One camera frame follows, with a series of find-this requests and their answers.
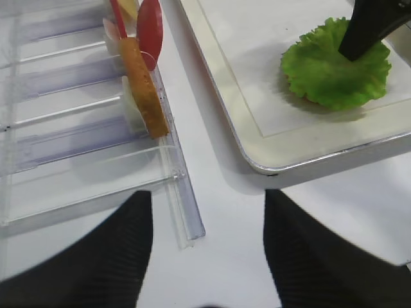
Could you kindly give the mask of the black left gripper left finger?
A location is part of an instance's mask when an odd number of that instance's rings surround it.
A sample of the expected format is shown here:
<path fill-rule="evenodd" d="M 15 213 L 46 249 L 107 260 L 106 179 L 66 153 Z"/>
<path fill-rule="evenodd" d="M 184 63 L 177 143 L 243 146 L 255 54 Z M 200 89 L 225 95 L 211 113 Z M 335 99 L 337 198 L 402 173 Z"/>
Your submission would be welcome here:
<path fill-rule="evenodd" d="M 136 191 L 54 257 L 1 282 L 1 307 L 135 307 L 152 251 L 152 194 Z"/>

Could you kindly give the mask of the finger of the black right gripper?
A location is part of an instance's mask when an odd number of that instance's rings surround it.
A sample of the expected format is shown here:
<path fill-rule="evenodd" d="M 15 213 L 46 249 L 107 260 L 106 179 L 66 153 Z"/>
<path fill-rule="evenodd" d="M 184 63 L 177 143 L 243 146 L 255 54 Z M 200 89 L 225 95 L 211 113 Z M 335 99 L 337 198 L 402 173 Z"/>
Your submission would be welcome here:
<path fill-rule="evenodd" d="M 410 1 L 355 1 L 353 14 L 338 49 L 350 61 L 410 21 Z"/>

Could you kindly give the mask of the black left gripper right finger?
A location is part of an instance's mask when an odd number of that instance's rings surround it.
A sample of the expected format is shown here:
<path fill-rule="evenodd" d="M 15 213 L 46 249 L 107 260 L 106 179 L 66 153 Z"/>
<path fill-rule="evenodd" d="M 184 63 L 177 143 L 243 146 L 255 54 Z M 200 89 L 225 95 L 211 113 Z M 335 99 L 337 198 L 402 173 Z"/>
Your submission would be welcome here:
<path fill-rule="evenodd" d="M 265 191 L 263 246 L 283 307 L 410 307 L 410 270 L 349 243 L 278 189 Z"/>

